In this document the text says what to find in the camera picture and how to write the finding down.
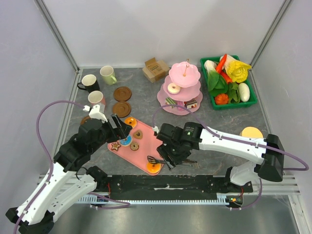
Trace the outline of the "metal serving tongs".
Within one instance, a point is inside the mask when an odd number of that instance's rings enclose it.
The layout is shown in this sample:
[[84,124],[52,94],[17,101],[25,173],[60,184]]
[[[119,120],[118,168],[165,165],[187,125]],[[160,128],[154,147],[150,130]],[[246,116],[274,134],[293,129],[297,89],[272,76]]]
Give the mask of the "metal serving tongs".
[[[147,160],[151,164],[167,164],[165,160],[159,160],[154,158],[153,156],[147,156]],[[177,164],[178,167],[188,167],[188,168],[199,168],[199,164],[197,161],[186,159],[182,163]]]

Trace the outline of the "small orange glazed donut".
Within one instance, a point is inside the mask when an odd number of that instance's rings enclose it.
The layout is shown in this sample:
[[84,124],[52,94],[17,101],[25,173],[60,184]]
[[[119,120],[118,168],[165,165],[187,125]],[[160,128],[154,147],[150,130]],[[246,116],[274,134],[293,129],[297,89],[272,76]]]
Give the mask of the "small orange glazed donut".
[[152,164],[152,163],[147,163],[146,165],[147,168],[147,172],[151,175],[153,174],[158,174],[162,168],[162,164],[160,163],[156,163],[156,164]]

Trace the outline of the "green layered cake slice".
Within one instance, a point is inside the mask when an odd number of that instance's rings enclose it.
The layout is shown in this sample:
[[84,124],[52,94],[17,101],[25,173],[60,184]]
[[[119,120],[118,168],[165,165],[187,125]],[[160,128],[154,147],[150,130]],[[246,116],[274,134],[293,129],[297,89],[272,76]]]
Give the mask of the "green layered cake slice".
[[176,101],[171,99],[170,97],[167,97],[167,98],[165,98],[165,104],[166,105],[169,105],[169,104],[176,105]]

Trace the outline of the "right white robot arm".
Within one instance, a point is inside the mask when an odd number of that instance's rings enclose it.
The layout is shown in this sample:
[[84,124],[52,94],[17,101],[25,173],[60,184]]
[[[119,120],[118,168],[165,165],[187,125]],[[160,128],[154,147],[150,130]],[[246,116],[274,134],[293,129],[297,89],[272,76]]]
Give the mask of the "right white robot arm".
[[266,138],[243,137],[204,127],[199,123],[187,122],[183,128],[163,123],[152,128],[162,144],[157,152],[171,170],[183,164],[192,150],[216,151],[247,160],[231,167],[223,179],[223,186],[229,192],[256,179],[281,182],[284,171],[283,146],[278,136],[269,134]]

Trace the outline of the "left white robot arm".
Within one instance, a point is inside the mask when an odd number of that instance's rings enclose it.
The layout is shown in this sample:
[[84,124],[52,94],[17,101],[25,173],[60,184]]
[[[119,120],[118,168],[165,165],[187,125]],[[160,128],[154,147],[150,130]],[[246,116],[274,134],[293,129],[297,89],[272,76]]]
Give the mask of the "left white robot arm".
[[125,139],[132,127],[117,115],[112,115],[116,124],[95,117],[87,120],[63,144],[54,158],[50,159],[50,169],[30,197],[19,207],[10,208],[6,217],[15,224],[14,233],[47,234],[57,219],[82,196],[107,187],[107,174],[97,166],[87,169],[73,186],[58,192],[64,184],[90,160],[91,155],[106,143]]

